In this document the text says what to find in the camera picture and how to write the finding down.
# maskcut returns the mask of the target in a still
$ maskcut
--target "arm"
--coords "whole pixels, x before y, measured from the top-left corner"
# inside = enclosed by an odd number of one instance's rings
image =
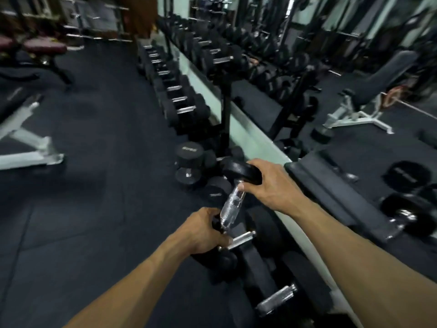
[[[364,327],[435,327],[437,284],[352,232],[306,198],[281,165],[255,159],[262,185],[241,183],[291,216],[325,261]]]
[[[202,208],[190,215],[148,259],[81,310],[65,328],[143,328],[184,259],[217,245],[229,245],[228,236],[212,229],[211,217],[218,213],[218,209]]]

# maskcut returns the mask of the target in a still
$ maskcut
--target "hand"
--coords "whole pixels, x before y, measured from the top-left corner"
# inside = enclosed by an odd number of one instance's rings
[[[203,207],[191,214],[175,234],[184,237],[189,254],[205,253],[216,246],[227,247],[232,238],[212,228],[212,217],[220,214],[220,209]]]
[[[261,159],[253,159],[248,163],[261,171],[263,183],[257,186],[243,182],[238,184],[239,190],[252,193],[270,209],[287,215],[297,214],[301,205],[309,202],[280,164]]]

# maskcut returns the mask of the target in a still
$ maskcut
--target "forearm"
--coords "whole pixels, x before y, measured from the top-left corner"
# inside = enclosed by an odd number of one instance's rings
[[[162,292],[188,256],[187,247],[183,237],[169,236],[148,259],[73,317],[66,328],[143,328]]]
[[[298,223],[365,327],[434,327],[437,285],[308,202]]]

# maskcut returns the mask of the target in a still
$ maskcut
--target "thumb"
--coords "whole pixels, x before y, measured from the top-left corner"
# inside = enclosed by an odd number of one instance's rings
[[[254,196],[256,196],[257,192],[258,192],[258,186],[253,185],[253,184],[248,183],[248,182],[242,182],[242,183],[238,184],[237,188],[239,191],[252,193]]]
[[[220,232],[216,231],[216,242],[222,248],[227,248],[232,244],[232,238],[228,235],[223,235]]]

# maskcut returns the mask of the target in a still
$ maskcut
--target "black gym floor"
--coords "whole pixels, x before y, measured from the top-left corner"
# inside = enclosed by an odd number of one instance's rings
[[[59,176],[0,173],[2,327],[62,326],[208,204],[174,180],[174,148],[185,138],[167,127],[152,88],[136,72],[131,48],[101,43],[59,58],[59,65],[76,76],[73,92],[64,92],[52,73],[26,85],[46,99],[25,127],[52,136],[68,165]],[[347,83],[347,76],[321,83],[318,97],[327,107],[315,123],[335,109],[336,93]],[[16,85],[1,81],[0,97]],[[279,112],[275,102],[262,100],[265,95],[250,85],[238,94],[255,99],[246,100],[253,119],[273,122]],[[416,128],[434,126],[433,120],[402,106],[386,117],[395,135],[371,125],[339,129],[335,140],[345,146],[336,145],[332,153],[345,170],[362,177],[362,191],[375,197],[389,192],[379,176],[393,152],[395,161],[419,160],[432,170],[437,161],[436,152],[412,137]],[[0,142],[2,154],[20,149]],[[175,324],[232,327],[222,288],[212,286],[206,270],[191,259],[178,270],[147,326]]]

